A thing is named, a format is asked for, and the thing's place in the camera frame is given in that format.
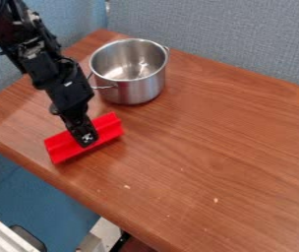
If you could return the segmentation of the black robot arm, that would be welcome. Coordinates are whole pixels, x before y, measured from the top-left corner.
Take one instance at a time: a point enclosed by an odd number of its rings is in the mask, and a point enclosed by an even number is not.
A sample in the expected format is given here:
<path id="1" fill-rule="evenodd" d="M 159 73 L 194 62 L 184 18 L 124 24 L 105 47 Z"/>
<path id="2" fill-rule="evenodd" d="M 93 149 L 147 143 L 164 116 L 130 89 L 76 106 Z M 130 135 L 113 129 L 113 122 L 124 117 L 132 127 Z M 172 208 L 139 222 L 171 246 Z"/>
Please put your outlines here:
<path id="1" fill-rule="evenodd" d="M 93 89 L 80 64 L 61 54 L 56 36 L 24 0 L 0 0 L 0 48 L 0 55 L 48 94 L 49 112 L 61 118 L 80 147 L 93 145 L 99 140 L 88 116 Z"/>

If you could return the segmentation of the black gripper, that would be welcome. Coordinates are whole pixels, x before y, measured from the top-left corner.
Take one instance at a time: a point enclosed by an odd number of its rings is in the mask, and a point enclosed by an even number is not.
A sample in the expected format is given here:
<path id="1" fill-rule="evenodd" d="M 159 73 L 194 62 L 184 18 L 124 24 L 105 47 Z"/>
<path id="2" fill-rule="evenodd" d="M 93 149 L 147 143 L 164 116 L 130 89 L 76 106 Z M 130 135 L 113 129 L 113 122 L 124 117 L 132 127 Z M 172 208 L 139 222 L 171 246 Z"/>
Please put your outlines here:
<path id="1" fill-rule="evenodd" d="M 56 62 L 59 73 L 45 80 L 33 80 L 35 88 L 51 98 L 49 112 L 63 118 L 65 127 L 77 144 L 87 148 L 100 137 L 87 115 L 93 90 L 79 63 L 71 58 Z"/>

